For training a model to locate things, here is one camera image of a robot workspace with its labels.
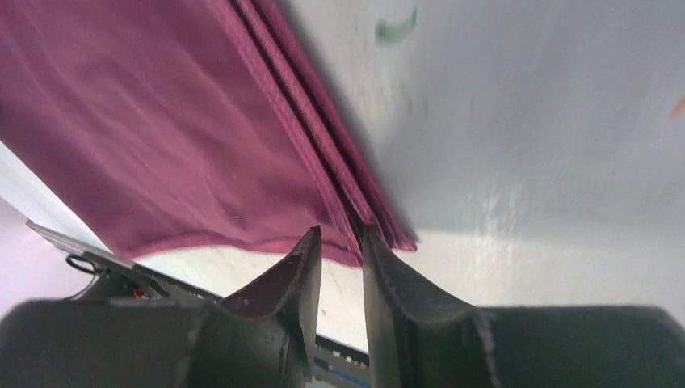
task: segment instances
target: cloth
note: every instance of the cloth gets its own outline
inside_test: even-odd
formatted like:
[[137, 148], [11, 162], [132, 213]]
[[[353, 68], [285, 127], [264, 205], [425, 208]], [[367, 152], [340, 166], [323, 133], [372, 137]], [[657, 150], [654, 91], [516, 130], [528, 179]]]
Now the cloth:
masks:
[[119, 257], [413, 250], [270, 1], [3, 0], [0, 141]]

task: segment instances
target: black object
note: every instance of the black object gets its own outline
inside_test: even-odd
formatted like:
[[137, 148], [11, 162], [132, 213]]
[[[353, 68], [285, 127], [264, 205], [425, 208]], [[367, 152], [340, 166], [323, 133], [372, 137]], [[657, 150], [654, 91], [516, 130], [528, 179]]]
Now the black object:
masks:
[[685, 333], [645, 307], [479, 309], [364, 232], [374, 388], [680, 387]]
[[315, 227], [219, 303], [29, 302], [0, 323], [0, 385], [302, 387], [311, 376], [320, 284]]

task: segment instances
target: green stain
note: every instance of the green stain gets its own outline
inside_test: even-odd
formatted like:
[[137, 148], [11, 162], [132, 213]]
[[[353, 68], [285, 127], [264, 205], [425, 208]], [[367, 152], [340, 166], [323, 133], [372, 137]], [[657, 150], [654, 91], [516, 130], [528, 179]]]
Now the green stain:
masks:
[[415, 6], [411, 16], [401, 23], [388, 23], [383, 19], [379, 20], [376, 24], [376, 43], [390, 46], [402, 42], [416, 26], [417, 11], [418, 8]]

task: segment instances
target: cable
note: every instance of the cable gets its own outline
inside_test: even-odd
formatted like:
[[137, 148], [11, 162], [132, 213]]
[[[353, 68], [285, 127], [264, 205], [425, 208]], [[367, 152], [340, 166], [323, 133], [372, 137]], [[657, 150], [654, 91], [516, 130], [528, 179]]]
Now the cable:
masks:
[[[77, 297], [82, 296], [95, 283], [95, 280], [98, 279], [98, 275], [102, 274], [102, 271], [95, 266], [95, 263], [93, 263], [92, 261], [90, 261], [88, 259], [83, 259], [81, 256], [67, 255], [65, 258], [65, 261], [71, 268], [73, 268], [77, 271], [80, 271], [80, 272], [90, 274], [93, 276], [90, 279], [90, 282], [88, 283], [88, 285], [86, 285], [86, 287], [84, 287], [81, 291], [78, 291], [77, 293], [75, 293], [74, 295], [71, 295], [70, 297], [62, 298], [63, 301], [72, 301], [73, 299], [76, 299]], [[79, 264], [76, 264], [75, 261], [80, 261], [82, 263], [88, 263], [91, 265], [92, 269], [85, 268]]]

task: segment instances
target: folded cloth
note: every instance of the folded cloth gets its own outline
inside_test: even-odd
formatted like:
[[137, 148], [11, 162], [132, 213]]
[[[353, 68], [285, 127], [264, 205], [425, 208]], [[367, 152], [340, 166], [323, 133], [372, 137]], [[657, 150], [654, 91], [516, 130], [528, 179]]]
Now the folded cloth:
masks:
[[413, 250], [273, 1], [3, 0], [0, 141], [119, 257]]

